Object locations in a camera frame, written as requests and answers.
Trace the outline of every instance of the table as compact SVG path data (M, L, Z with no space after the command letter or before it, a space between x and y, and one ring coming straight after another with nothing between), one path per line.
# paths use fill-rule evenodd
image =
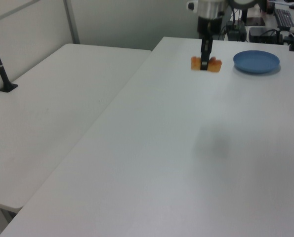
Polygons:
M0 237L294 237L294 52L163 38ZM243 50L281 68L248 75Z
M0 207L18 212L150 51L68 44L0 92Z

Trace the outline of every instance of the blue plate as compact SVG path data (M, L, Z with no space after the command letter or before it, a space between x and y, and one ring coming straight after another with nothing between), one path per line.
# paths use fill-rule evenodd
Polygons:
M248 73L268 73L280 65L280 59L272 53L250 50L234 56L237 68Z

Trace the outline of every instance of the orange object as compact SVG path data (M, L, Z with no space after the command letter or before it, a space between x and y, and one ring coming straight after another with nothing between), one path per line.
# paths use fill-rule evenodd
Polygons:
M220 60L216 60L215 57L212 57L208 62L207 71L213 73L219 73L221 69L222 62ZM201 58L193 56L191 58L191 69L192 70L200 70L201 69Z

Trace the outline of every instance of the metal bar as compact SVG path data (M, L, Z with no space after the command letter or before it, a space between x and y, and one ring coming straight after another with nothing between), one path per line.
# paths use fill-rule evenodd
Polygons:
M71 32L72 42L80 44L80 39L77 31L76 21L72 10L71 1L63 0L64 8L66 10L68 24Z
M18 11L20 11L20 10L22 10L22 9L24 9L24 8L26 8L26 7L28 7L28 6L30 6L30 5L32 5L32 4L38 2L38 1L40 1L40 0L31 0L30 2L28 2L28 3L26 3L26 4L23 4L23 5L21 5L21 6L17 7L17 8L15 8L15 9L13 9L13 10L7 12L7 13L4 13L4 14L2 14L2 15L0 16L0 20L3 19L3 18L5 18L5 17L7 17L7 16L9 16L9 15L11 15L11 14L14 14L14 13L16 13L16 12L18 12Z

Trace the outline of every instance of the keyboard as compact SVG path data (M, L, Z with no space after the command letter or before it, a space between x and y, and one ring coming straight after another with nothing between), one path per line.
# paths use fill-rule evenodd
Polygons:
M280 30L287 31L291 27L294 27L294 20L290 11L282 9L274 9L274 15Z

